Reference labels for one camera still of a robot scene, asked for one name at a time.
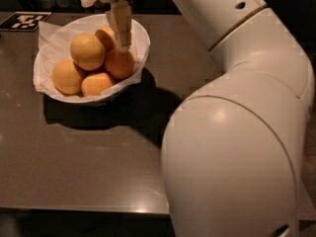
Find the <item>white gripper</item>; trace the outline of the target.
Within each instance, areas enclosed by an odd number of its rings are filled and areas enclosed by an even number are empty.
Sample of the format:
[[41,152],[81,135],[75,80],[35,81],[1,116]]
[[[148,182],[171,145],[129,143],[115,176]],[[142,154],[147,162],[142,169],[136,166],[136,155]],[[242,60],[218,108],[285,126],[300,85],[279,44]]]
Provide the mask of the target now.
[[[97,0],[80,0],[83,8],[89,8]],[[115,34],[118,49],[128,51],[131,46],[131,7],[125,0],[100,0],[102,3],[112,3],[111,10],[106,13],[107,20]]]

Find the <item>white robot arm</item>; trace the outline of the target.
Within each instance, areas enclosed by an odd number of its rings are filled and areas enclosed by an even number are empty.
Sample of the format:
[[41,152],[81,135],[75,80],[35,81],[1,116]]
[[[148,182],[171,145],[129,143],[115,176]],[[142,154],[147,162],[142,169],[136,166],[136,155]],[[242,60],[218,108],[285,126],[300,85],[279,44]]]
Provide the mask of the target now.
[[162,142],[176,237],[297,237],[311,62],[264,0],[173,0],[222,74]]

